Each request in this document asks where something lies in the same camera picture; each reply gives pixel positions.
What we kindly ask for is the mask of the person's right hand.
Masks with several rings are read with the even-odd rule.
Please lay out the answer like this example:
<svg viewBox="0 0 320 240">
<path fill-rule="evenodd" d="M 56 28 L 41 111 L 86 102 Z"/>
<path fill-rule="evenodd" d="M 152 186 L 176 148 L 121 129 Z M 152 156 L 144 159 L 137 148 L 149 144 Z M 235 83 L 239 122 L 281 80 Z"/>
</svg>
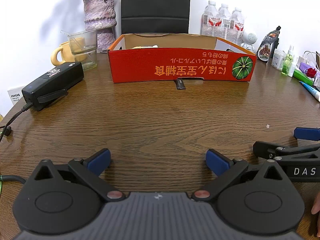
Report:
<svg viewBox="0 0 320 240">
<path fill-rule="evenodd" d="M 316 195 L 311 209 L 311 214 L 315 215 L 320 211 L 320 192 Z"/>
</svg>

